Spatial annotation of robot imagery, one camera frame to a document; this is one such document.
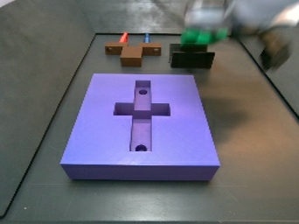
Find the brown block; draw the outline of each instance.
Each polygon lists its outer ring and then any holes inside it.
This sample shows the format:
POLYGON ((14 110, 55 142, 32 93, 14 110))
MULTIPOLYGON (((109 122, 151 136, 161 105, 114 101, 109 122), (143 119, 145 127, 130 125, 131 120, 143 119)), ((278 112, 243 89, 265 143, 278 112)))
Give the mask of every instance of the brown block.
POLYGON ((161 43, 141 43, 141 47, 143 47, 143 55, 145 56, 162 56, 162 47, 161 43))
POLYGON ((107 42, 106 43, 106 54, 107 55, 121 55, 125 46, 129 46, 127 42, 125 42, 125 43, 107 42))
POLYGON ((141 46, 126 46, 121 55, 122 67, 141 67, 143 48, 141 46))

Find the green object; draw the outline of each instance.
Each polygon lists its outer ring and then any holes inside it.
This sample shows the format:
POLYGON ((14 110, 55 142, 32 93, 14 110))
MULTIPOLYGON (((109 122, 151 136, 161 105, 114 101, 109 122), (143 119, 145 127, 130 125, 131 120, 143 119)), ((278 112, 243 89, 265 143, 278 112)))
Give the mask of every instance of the green object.
POLYGON ((182 46, 186 44, 210 45, 227 37, 229 29, 218 29, 217 31, 186 29, 182 34, 182 46))

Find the cross-shaped hole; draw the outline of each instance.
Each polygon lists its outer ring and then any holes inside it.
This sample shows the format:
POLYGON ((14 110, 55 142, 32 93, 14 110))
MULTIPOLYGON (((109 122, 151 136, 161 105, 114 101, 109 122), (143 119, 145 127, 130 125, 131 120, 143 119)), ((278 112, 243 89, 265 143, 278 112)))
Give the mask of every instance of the cross-shaped hole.
POLYGON ((133 116, 131 151, 153 151, 153 116, 170 116, 170 103, 153 103, 151 81, 135 82, 135 102, 118 102, 115 116, 133 116))

